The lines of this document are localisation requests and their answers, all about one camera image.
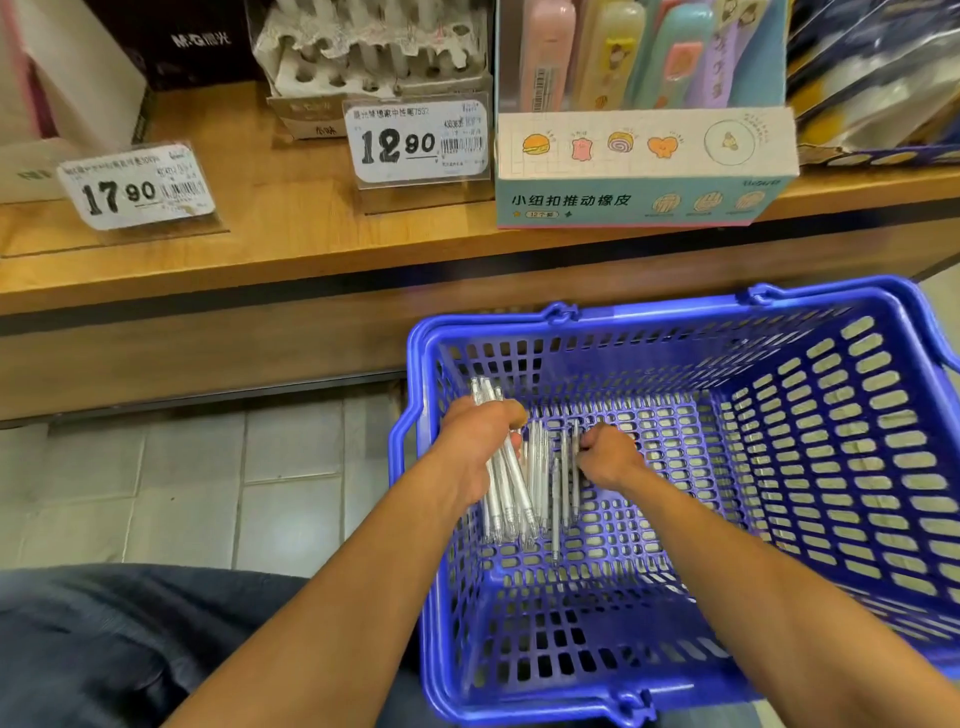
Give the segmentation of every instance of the wooden shelf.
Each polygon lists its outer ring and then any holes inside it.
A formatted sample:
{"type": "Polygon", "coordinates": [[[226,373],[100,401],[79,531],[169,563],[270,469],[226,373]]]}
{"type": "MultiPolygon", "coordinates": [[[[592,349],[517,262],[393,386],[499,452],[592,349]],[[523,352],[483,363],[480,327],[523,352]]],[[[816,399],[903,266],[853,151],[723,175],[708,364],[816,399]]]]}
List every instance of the wooden shelf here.
{"type": "MultiPolygon", "coordinates": [[[[676,229],[499,231],[493,203],[364,216],[347,143],[292,142],[254,84],[159,94],[152,140],[185,140],[226,232],[103,246],[66,201],[0,206],[0,315],[562,247],[676,229]]],[[[761,219],[960,197],[960,168],[808,174],[761,219]]]]}

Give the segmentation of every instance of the price label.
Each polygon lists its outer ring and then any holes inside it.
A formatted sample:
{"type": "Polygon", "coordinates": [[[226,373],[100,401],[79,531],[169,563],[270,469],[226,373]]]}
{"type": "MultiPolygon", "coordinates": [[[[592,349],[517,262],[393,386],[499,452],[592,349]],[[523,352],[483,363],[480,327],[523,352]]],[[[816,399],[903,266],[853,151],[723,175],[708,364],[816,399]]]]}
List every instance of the price label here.
{"type": "Polygon", "coordinates": [[[204,173],[184,144],[67,161],[60,183],[98,231],[207,215],[216,209],[204,173]]]}
{"type": "Polygon", "coordinates": [[[354,106],[353,169],[364,182],[474,177],[489,163],[487,109],[476,99],[354,106]]]}

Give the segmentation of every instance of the bundle of pens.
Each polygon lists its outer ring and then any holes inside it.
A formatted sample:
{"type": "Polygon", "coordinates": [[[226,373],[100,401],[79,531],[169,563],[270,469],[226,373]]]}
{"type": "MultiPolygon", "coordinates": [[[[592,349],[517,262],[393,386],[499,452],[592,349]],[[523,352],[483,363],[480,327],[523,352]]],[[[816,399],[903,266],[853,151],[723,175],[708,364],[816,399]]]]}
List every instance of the bundle of pens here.
{"type": "Polygon", "coordinates": [[[960,6],[798,0],[787,52],[804,163],[960,160],[960,6]]]}
{"type": "Polygon", "coordinates": [[[521,111],[722,109],[770,0],[526,0],[521,111]]]}
{"type": "Polygon", "coordinates": [[[470,0],[276,0],[253,54],[284,97],[441,93],[485,71],[486,26],[470,0]]]}
{"type": "MultiPolygon", "coordinates": [[[[485,376],[470,380],[473,401],[502,400],[503,391],[485,376]]],[[[580,519],[580,425],[549,433],[531,420],[520,455],[508,436],[487,462],[490,489],[481,501],[484,542],[531,547],[549,537],[553,561],[560,561],[561,536],[580,519]]]]}

